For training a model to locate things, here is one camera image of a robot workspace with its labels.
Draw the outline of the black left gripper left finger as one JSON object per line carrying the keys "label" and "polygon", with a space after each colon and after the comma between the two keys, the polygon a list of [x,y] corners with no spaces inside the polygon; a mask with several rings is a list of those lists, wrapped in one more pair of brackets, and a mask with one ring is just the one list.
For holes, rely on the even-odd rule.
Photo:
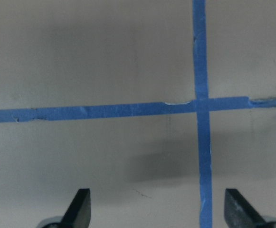
{"label": "black left gripper left finger", "polygon": [[91,221],[90,189],[79,189],[59,223],[60,228],[88,228]]}

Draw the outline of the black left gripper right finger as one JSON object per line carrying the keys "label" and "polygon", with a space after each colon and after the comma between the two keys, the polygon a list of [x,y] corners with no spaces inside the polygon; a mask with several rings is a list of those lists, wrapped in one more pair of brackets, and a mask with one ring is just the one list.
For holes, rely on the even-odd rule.
{"label": "black left gripper right finger", "polygon": [[225,189],[224,220],[229,228],[276,228],[276,219],[266,220],[237,189]]}

